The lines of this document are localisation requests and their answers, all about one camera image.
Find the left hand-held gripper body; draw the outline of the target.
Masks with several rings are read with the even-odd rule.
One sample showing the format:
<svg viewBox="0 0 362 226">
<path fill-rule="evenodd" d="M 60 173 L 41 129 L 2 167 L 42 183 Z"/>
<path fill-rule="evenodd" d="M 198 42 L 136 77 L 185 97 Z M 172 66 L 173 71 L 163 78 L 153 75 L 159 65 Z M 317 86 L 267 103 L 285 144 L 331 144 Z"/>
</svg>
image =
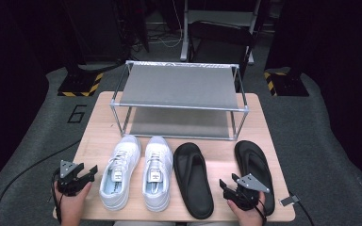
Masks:
<svg viewBox="0 0 362 226">
<path fill-rule="evenodd" d="M 58 191 L 66 196 L 75 196 L 85 185 L 74 176 L 74 169 L 79 164 L 61 160 L 59 164 Z"/>
</svg>

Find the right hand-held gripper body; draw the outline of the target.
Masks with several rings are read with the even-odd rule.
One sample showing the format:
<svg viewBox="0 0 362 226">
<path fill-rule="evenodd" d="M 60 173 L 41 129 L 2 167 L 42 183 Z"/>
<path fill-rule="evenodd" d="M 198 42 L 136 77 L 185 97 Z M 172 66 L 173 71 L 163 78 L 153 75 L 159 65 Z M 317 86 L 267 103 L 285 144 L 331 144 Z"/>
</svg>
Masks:
<svg viewBox="0 0 362 226">
<path fill-rule="evenodd" d="M 255 208 L 259 201 L 259 192 L 269 193 L 270 190 L 254 177 L 252 173 L 239 177 L 236 189 L 224 192 L 224 198 L 231 200 L 243 211 Z"/>
</svg>

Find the black slipper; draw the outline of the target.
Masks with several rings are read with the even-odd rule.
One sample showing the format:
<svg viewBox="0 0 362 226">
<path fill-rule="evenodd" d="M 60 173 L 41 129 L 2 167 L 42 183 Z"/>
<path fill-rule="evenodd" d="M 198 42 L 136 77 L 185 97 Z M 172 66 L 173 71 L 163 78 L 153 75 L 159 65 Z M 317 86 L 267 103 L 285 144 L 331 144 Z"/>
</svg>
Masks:
<svg viewBox="0 0 362 226">
<path fill-rule="evenodd" d="M 189 213 L 197 219 L 209 218 L 214 211 L 214 201 L 206 161 L 199 147 L 191 142 L 180 145 L 173 155 L 173 169 Z"/>
<path fill-rule="evenodd" d="M 235 148 L 234 154 L 242 176 L 251 173 L 260 183 L 270 191 L 265 192 L 264 213 L 270 216 L 275 208 L 272 175 L 267 158 L 262 150 L 252 141 L 241 140 Z"/>
</svg>

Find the white sneaker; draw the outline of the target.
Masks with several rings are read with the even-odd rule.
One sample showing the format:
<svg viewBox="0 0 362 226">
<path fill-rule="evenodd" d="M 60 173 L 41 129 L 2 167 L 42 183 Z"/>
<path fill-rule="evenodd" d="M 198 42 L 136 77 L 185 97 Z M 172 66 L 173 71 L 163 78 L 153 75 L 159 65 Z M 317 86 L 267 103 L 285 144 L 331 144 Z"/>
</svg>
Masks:
<svg viewBox="0 0 362 226">
<path fill-rule="evenodd" d="M 140 154 L 140 142 L 130 135 L 124 136 L 114 148 L 99 188 L 105 208 L 118 211 L 126 206 L 131 176 L 140 161 Z"/>
<path fill-rule="evenodd" d="M 148 210 L 161 212 L 170 202 L 173 152 L 163 137 L 152 137 L 145 149 L 142 195 Z"/>
</svg>

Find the grey metal shoe rack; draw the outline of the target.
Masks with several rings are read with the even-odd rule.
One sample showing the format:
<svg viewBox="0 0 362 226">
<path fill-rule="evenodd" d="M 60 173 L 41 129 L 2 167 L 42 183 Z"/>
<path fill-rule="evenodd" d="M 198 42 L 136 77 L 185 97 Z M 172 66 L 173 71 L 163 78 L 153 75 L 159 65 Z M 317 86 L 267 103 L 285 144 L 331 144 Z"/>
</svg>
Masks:
<svg viewBox="0 0 362 226">
<path fill-rule="evenodd" d="M 110 101 L 121 135 L 235 140 L 249 106 L 237 64 L 127 61 Z"/>
</svg>

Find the person's right hand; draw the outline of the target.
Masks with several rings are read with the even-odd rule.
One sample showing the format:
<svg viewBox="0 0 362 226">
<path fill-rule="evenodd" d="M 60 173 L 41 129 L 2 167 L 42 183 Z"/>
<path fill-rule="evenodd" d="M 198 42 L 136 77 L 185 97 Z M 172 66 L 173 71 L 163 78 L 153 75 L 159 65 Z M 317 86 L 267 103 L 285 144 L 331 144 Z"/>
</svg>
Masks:
<svg viewBox="0 0 362 226">
<path fill-rule="evenodd" d="M 264 204 L 265 202 L 265 195 L 263 192 L 259 193 L 259 203 L 255 209 L 251 209 L 248 211 L 243 211 L 239 209 L 231 200 L 227 200 L 226 203 L 230 207 L 231 211 L 236 215 L 239 223 L 240 222 L 262 222 L 263 223 L 263 216 L 264 216 Z"/>
</svg>

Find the person's left hand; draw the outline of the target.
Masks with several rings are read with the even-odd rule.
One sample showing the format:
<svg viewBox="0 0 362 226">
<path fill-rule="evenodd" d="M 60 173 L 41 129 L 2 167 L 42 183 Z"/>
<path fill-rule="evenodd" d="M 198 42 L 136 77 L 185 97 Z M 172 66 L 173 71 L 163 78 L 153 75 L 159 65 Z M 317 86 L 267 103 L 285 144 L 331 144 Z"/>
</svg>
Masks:
<svg viewBox="0 0 362 226">
<path fill-rule="evenodd" d="M 87 183 L 84 188 L 73 197 L 63 196 L 58 191 L 58 184 L 54 183 L 56 198 L 60 201 L 61 221 L 65 218 L 79 218 L 83 215 L 84 202 L 88 196 L 92 183 Z"/>
</svg>

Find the grey tape strip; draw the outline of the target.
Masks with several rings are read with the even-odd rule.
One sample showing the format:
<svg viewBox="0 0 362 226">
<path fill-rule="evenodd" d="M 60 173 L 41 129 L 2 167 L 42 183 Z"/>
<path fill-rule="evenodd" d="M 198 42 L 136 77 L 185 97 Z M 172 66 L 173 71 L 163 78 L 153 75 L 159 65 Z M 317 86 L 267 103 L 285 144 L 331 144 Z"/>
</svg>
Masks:
<svg viewBox="0 0 362 226">
<path fill-rule="evenodd" d="M 287 198 L 284 198 L 284 199 L 280 200 L 279 202 L 280 202 L 280 204 L 281 204 L 282 206 L 287 206 L 287 205 L 290 205 L 290 204 L 295 204 L 295 203 L 297 203 L 299 200 L 300 200 L 300 199 L 299 199 L 298 196 L 292 195 L 292 196 L 289 196 L 289 197 L 287 197 Z"/>
</svg>

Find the striped black stand base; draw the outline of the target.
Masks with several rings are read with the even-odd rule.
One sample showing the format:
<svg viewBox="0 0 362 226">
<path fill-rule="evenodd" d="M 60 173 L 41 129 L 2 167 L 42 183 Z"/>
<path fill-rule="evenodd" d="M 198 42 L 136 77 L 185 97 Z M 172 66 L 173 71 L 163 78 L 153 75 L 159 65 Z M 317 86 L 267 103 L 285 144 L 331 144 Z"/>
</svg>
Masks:
<svg viewBox="0 0 362 226">
<path fill-rule="evenodd" d="M 67 75 L 58 88 L 58 96 L 92 96 L 103 77 L 102 70 L 67 68 Z"/>
<path fill-rule="evenodd" d="M 307 97 L 309 95 L 300 76 L 281 71 L 265 71 L 264 76 L 272 96 Z"/>
</svg>

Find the grey floor carpet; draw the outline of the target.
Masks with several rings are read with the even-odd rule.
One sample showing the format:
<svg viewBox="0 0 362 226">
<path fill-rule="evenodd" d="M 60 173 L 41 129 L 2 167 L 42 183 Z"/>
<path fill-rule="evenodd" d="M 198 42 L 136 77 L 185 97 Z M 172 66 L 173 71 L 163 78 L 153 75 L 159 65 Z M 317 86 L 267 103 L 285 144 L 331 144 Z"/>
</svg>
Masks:
<svg viewBox="0 0 362 226">
<path fill-rule="evenodd" d="M 50 89 L 25 138 L 0 172 L 0 224 L 57 226 L 49 201 L 51 174 L 71 159 L 87 123 L 70 123 L 80 107 L 86 117 L 94 97 L 59 97 L 64 72 L 48 73 Z M 258 95 L 288 189 L 301 202 L 296 217 L 270 226 L 362 226 L 362 172 L 331 131 L 320 90 L 303 79 L 307 97 L 273 97 L 261 73 L 250 70 L 248 91 Z"/>
</svg>

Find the white metal stand frame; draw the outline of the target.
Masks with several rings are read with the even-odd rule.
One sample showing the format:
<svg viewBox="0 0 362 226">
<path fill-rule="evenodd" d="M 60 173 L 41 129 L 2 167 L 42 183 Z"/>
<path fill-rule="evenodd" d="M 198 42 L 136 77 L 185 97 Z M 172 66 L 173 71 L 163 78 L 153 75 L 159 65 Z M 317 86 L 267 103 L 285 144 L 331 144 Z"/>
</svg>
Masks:
<svg viewBox="0 0 362 226">
<path fill-rule="evenodd" d="M 189 59 L 189 26 L 210 21 L 248 28 L 255 32 L 259 10 L 264 0 L 184 0 L 183 40 L 180 60 Z"/>
</svg>

